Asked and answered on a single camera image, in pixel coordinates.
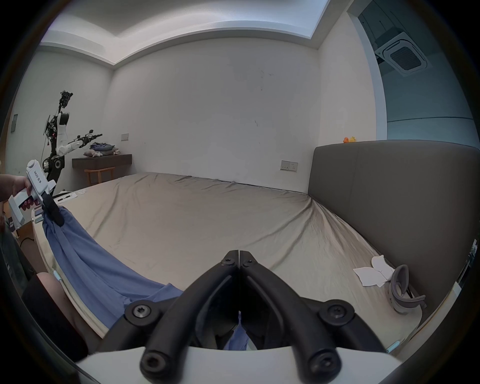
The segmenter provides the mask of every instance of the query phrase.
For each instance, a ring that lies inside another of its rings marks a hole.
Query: pile of clothes
[[[84,156],[88,157],[100,157],[108,155],[118,155],[120,150],[115,148],[114,145],[106,143],[93,143],[90,145],[90,149],[84,152]]]

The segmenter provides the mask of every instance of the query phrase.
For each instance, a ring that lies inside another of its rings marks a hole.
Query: recessed ceiling
[[[109,64],[182,36],[207,31],[270,31],[310,39],[329,0],[77,0],[41,45]]]

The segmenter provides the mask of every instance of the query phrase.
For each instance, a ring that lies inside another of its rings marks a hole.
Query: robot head
[[[61,93],[61,98],[59,101],[59,112],[62,108],[65,108],[70,101],[70,97],[73,96],[73,93],[67,92],[67,91],[62,91]]]

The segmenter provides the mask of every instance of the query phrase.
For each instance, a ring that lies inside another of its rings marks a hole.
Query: logo
[[[36,171],[33,171],[33,173],[35,173],[35,176],[36,176],[36,179],[38,181],[38,184],[41,184],[42,183],[42,180],[40,180],[40,177],[38,176],[37,172]]]

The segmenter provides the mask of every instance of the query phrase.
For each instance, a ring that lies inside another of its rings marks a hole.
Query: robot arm
[[[74,151],[77,148],[82,148],[86,146],[89,142],[91,142],[92,140],[102,135],[102,134],[93,135],[92,133],[93,133],[93,129],[91,129],[90,132],[84,137],[80,137],[80,135],[78,135],[75,140],[69,142],[66,145],[59,146],[57,148],[57,155],[65,156],[67,153],[70,153],[71,151]]]
[[[101,136],[101,134],[93,135],[93,130],[90,130],[84,137],[78,135],[75,140],[68,142],[66,127],[70,115],[63,113],[61,110],[67,106],[72,95],[73,93],[67,91],[61,93],[58,112],[51,119],[50,116],[48,117],[45,126],[45,134],[48,137],[52,150],[50,156],[43,161],[42,167],[43,171],[47,173],[47,180],[55,182],[58,181],[61,170],[65,168],[65,155],[77,148],[82,148],[93,139]]]

